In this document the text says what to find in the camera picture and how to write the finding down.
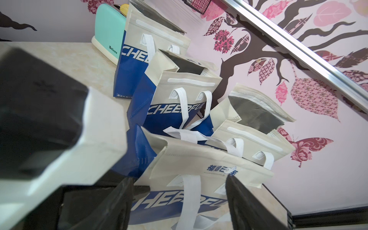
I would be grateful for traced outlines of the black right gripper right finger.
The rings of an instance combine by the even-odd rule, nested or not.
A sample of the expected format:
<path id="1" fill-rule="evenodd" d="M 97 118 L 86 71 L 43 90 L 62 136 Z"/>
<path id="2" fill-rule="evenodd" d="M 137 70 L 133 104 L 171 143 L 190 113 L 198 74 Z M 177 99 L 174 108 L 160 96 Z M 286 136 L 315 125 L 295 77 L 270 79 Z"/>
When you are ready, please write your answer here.
<path id="1" fill-rule="evenodd" d="M 235 176 L 229 175 L 225 186 L 233 229 L 287 229 Z"/>

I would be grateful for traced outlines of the blue beige takeout bag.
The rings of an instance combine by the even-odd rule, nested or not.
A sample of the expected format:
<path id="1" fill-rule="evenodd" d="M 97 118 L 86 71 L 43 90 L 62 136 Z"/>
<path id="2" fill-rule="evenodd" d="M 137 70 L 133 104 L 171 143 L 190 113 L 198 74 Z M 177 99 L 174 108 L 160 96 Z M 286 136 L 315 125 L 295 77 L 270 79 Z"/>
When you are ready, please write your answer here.
<path id="1" fill-rule="evenodd" d="M 139 125 L 127 131 L 127 152 L 113 170 L 149 188 L 133 202 L 130 225 L 178 218 L 176 230 L 204 230 L 215 221 L 198 215 L 227 204 L 228 177 L 260 187 L 273 176 L 273 155 L 265 153 L 263 166 L 253 163 L 242 157 L 241 139 L 212 147 L 198 144 L 201 135 L 184 132 L 181 139 L 176 134 L 182 131 L 169 128 L 169 136 L 161 136 Z"/>
<path id="2" fill-rule="evenodd" d="M 171 126 L 197 127 L 210 115 L 213 93 L 222 80 L 217 70 L 212 62 L 158 50 L 131 99 L 129 128 L 164 135 Z"/>
<path id="3" fill-rule="evenodd" d="M 113 96 L 131 98 L 159 49 L 184 55 L 190 45 L 185 32 L 144 1 L 130 1 Z"/>
<path id="4" fill-rule="evenodd" d="M 275 161 L 296 149 L 277 131 L 286 122 L 295 119 L 271 98 L 236 84 L 196 130 L 222 141 L 243 140 L 243 158 L 271 169 Z"/>

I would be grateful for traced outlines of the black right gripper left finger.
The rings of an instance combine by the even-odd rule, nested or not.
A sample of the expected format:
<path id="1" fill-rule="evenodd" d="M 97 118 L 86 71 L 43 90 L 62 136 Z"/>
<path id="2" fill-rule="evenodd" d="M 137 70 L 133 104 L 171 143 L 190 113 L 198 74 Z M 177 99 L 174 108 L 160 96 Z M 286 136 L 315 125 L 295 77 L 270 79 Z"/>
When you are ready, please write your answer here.
<path id="1" fill-rule="evenodd" d="M 116 188 L 73 230 L 126 230 L 133 201 L 133 179 L 123 179 Z"/>

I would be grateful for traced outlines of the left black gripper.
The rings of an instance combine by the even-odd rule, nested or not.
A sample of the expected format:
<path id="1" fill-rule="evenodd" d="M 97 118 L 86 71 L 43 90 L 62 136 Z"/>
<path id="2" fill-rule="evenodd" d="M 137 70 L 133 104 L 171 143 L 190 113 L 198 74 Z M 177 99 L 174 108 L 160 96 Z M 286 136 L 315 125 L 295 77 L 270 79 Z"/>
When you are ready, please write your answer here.
<path id="1" fill-rule="evenodd" d="M 1 48 L 1 229 L 127 151 L 122 105 L 16 47 Z"/>

